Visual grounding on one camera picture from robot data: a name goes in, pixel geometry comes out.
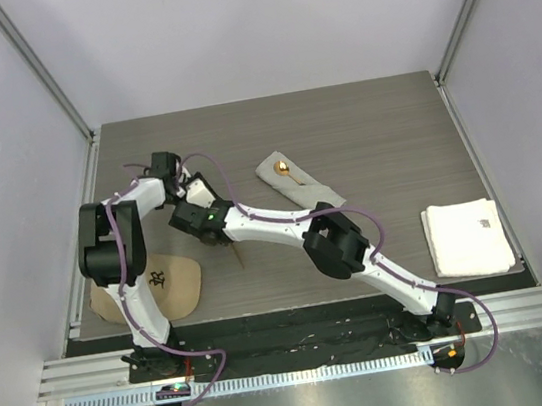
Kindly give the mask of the green handled gold utensil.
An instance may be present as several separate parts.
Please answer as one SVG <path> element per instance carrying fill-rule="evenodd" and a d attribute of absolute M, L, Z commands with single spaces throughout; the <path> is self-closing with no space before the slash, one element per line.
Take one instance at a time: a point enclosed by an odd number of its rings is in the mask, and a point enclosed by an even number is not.
<path fill-rule="evenodd" d="M 279 161 L 274 162 L 273 171 L 275 171 L 275 173 L 277 175 L 285 176 L 285 177 L 290 178 L 293 182 L 295 182 L 296 184 L 298 184 L 301 187 L 305 185 L 305 183 L 303 183 L 302 180 L 299 180 L 297 177 L 295 177 L 291 173 L 290 166 L 286 161 L 279 160 Z"/>

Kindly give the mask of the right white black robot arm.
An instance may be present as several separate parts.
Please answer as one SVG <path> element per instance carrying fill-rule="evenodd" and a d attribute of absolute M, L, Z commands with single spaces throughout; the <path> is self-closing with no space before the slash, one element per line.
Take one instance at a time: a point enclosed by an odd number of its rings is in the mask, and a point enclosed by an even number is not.
<path fill-rule="evenodd" d="M 169 225 L 210 246 L 258 241 L 302 249 L 320 273 L 377 288 L 420 317 L 427 333 L 448 333 L 457 319 L 455 295 L 383 255 L 345 215 L 353 211 L 323 202 L 313 210 L 274 211 L 222 199 L 203 207 L 181 201 Z"/>

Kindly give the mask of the grey cloth napkin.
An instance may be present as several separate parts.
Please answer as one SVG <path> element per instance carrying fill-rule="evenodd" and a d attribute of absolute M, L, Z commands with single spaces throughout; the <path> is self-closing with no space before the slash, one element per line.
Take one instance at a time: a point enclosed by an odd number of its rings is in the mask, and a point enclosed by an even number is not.
<path fill-rule="evenodd" d="M 256 176 L 302 209 L 315 209 L 319 202 L 334 207 L 347 202 L 330 186 L 322 184 L 281 152 L 272 152 L 255 169 Z"/>

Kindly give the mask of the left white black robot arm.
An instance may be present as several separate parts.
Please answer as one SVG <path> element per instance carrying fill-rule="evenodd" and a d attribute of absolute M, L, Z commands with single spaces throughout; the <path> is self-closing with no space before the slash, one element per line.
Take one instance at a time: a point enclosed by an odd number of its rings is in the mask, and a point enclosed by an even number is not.
<path fill-rule="evenodd" d="M 165 199 L 161 179 L 143 178 L 108 200 L 83 204 L 78 211 L 78 263 L 82 276 L 102 287 L 119 307 L 132 331 L 135 353 L 150 356 L 152 369 L 172 378 L 189 353 L 181 349 L 150 292 L 141 223 Z"/>

